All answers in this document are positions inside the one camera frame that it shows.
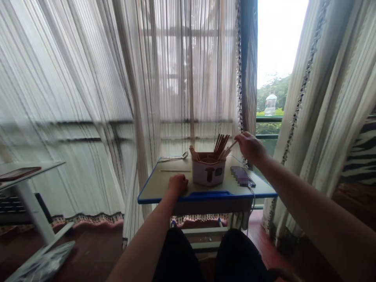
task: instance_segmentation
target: spoon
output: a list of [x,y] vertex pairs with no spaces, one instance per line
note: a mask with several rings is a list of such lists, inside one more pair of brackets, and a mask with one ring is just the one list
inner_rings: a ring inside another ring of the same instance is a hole
[[164,160],[164,161],[159,161],[159,163],[164,163],[164,162],[167,162],[167,161],[174,161],[174,160],[177,160],[177,159],[185,159],[186,157],[188,157],[188,152],[185,152],[181,157],[179,158],[173,158],[173,159],[167,159],[167,160]]

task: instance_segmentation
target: sky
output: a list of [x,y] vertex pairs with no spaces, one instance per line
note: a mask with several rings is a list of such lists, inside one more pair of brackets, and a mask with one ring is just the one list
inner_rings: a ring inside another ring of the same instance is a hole
[[257,88],[293,70],[308,0],[258,1]]

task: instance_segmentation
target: left arm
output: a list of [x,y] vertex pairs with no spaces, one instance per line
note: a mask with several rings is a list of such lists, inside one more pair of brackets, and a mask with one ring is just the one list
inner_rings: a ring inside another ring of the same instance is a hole
[[172,210],[187,189],[184,174],[170,178],[163,199],[138,230],[112,270],[107,282],[151,281],[170,228]]

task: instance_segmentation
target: green foliage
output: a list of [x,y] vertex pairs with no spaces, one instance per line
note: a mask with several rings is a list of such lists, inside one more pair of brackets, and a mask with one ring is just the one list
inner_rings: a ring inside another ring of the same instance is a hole
[[271,91],[277,96],[276,108],[285,109],[287,91],[289,90],[289,84],[291,75],[284,78],[274,78],[268,84],[264,85],[257,90],[257,111],[263,112],[265,110],[266,97],[269,96]]
[[275,115],[276,116],[283,116],[283,109],[282,108],[278,108],[275,110]]
[[257,123],[256,134],[278,134],[281,123]]
[[[257,116],[263,116],[264,112],[256,113]],[[283,116],[282,108],[275,110],[276,116]],[[279,134],[281,128],[281,123],[270,122],[270,123],[256,123],[256,134]]]

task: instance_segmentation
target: zebra print fabric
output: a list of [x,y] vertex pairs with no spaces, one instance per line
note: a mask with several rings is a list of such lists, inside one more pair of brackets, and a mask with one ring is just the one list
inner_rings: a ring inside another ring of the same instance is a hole
[[345,182],[376,185],[376,119],[367,119],[347,156],[342,172]]

